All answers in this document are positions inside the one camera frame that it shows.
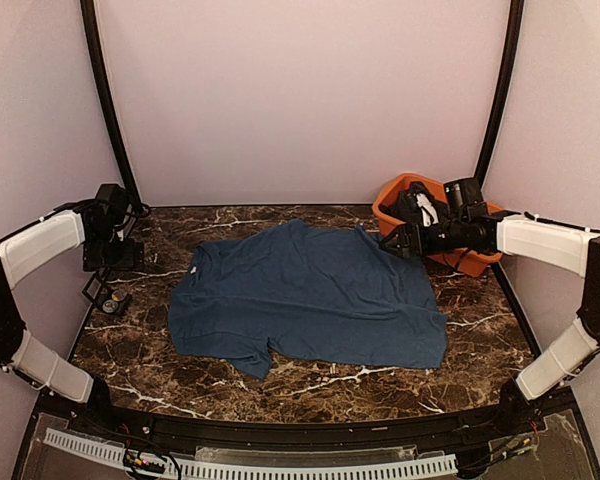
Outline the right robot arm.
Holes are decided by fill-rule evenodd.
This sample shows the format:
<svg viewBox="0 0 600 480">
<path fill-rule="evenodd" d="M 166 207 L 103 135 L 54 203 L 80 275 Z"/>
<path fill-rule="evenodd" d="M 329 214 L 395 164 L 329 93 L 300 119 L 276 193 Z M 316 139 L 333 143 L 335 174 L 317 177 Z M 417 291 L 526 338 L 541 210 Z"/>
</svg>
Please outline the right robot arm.
<svg viewBox="0 0 600 480">
<path fill-rule="evenodd" d="M 471 276 L 499 260 L 541 338 L 539 357 L 490 413 L 501 434 L 529 416 L 528 403 L 577 376 L 600 354 L 600 230 L 488 203 L 475 178 L 445 184 L 413 174 L 386 184 L 373 203 L 386 249 L 428 256 Z"/>
</svg>

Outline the round yellow grey brooch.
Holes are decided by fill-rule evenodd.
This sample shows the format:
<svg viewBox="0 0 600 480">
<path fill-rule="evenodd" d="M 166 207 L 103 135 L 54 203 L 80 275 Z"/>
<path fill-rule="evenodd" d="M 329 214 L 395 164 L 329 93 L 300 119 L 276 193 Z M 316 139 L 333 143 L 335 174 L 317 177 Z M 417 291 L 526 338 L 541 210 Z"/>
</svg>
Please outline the round yellow grey brooch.
<svg viewBox="0 0 600 480">
<path fill-rule="evenodd" d="M 104 301 L 102 304 L 102 310 L 107 314 L 114 314 L 118 311 L 118 308 L 119 302 L 114 300 L 113 298 Z"/>
</svg>

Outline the blue t-shirt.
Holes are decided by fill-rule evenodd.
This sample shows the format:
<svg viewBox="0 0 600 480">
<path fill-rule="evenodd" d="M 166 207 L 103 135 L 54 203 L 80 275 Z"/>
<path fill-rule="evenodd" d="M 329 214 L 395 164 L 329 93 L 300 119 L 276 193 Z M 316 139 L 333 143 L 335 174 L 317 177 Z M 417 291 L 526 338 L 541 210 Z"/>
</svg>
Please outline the blue t-shirt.
<svg viewBox="0 0 600 480">
<path fill-rule="evenodd" d="M 257 379 L 269 374 L 274 353 L 437 369 L 446 323 L 420 259 L 383 251 L 362 228 L 300 220 L 200 244 L 168 314 L 179 354 L 224 359 Z"/>
</svg>

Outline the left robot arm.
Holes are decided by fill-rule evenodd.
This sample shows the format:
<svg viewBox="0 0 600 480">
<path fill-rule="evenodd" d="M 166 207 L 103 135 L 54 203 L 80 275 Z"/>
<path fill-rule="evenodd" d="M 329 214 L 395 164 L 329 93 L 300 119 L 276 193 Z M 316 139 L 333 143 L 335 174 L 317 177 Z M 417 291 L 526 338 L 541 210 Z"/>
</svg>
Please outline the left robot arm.
<svg viewBox="0 0 600 480">
<path fill-rule="evenodd" d="M 130 230 L 149 212 L 122 186 L 105 183 L 94 197 L 62 204 L 0 238 L 0 369 L 83 405 L 83 421 L 100 436 L 114 435 L 121 427 L 109 387 L 35 337 L 15 293 L 60 257 L 79 253 L 89 276 L 82 290 L 89 305 L 105 315 L 123 316 L 131 297 L 117 292 L 107 276 L 142 267 L 144 246 Z"/>
</svg>

